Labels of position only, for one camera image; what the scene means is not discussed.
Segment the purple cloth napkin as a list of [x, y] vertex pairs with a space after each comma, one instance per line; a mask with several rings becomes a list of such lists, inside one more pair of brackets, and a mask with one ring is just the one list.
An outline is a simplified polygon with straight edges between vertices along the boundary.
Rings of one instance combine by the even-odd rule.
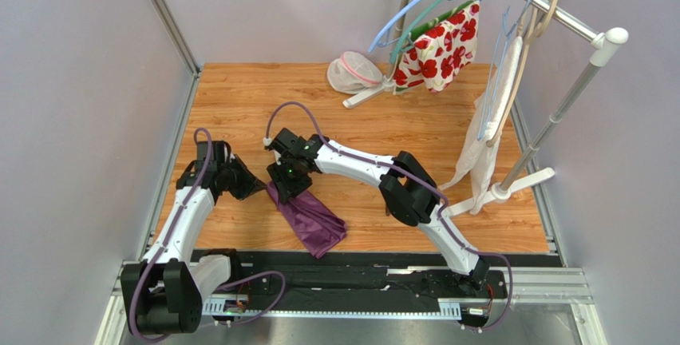
[[283, 203], [274, 183], [270, 181], [267, 184], [267, 194], [298, 240], [315, 259], [323, 258], [346, 238], [346, 222], [309, 191]]

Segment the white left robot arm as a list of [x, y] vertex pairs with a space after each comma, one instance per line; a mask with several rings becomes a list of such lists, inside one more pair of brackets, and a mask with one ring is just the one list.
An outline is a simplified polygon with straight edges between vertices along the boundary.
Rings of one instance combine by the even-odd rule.
[[196, 331], [204, 302], [237, 266], [231, 249], [211, 250], [191, 264], [200, 230], [219, 197], [227, 192], [244, 200], [266, 187], [227, 142], [200, 141], [196, 148], [196, 159], [176, 182], [174, 204], [158, 238], [141, 261], [121, 272], [128, 329], [149, 342]]

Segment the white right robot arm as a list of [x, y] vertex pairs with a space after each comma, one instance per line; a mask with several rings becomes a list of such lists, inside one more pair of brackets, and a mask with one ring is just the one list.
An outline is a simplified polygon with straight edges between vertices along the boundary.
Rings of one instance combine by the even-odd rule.
[[279, 201], [288, 203], [311, 185], [311, 173], [347, 177], [379, 190], [389, 215], [420, 229], [437, 247], [449, 269], [461, 282], [484, 288], [489, 265], [445, 215], [448, 205], [433, 178], [405, 151], [395, 157], [350, 149], [318, 134], [306, 139], [282, 129], [266, 137], [264, 147], [274, 152], [267, 171]]

